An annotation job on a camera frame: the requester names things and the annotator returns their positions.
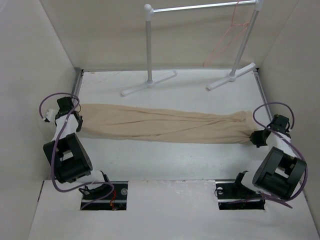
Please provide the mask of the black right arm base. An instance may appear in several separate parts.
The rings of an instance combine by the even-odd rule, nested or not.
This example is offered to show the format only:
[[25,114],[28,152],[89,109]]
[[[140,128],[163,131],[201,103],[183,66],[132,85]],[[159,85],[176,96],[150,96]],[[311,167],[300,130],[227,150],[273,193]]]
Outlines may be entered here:
[[214,195],[219,210],[264,210],[266,201],[255,191],[242,184],[247,171],[240,172],[235,179],[215,181]]

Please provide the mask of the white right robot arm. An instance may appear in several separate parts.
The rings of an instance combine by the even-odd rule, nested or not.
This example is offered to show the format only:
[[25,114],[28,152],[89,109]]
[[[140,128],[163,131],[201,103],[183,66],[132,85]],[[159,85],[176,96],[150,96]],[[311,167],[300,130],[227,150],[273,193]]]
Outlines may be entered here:
[[252,184],[281,200],[289,200],[307,167],[289,146],[289,125],[287,117],[276,114],[265,129],[254,131],[250,136],[257,148],[269,147]]

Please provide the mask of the beige drawstring trousers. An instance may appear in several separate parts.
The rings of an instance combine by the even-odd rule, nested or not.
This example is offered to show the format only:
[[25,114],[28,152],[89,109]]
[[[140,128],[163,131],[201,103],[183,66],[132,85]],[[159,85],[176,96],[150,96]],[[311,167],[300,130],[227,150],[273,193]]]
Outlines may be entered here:
[[243,144],[257,126],[250,111],[219,115],[114,104],[83,104],[83,136],[190,144]]

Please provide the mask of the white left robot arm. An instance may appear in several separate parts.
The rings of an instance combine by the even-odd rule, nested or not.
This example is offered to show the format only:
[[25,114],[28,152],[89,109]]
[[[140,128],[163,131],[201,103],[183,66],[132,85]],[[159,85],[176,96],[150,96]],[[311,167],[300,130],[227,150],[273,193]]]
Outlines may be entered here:
[[100,199],[108,199],[114,190],[113,184],[103,174],[103,180],[93,180],[69,189],[61,189],[58,183],[74,183],[76,180],[89,176],[93,165],[85,151],[77,133],[83,126],[83,117],[77,110],[80,100],[74,94],[61,93],[63,97],[57,99],[58,110],[49,109],[43,113],[42,107],[46,100],[58,93],[45,97],[38,108],[41,119],[46,123],[53,123],[55,133],[52,140],[43,145],[44,154],[50,164],[50,177],[54,188],[60,193],[79,189],[83,194],[92,192],[88,185],[96,185],[95,193]]

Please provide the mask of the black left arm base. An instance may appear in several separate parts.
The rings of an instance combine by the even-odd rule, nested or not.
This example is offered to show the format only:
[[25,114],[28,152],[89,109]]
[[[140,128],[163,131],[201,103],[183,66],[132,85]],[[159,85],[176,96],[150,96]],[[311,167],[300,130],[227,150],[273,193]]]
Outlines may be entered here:
[[125,211],[127,209],[128,181],[110,181],[99,171],[98,179],[79,189],[82,194],[81,211]]

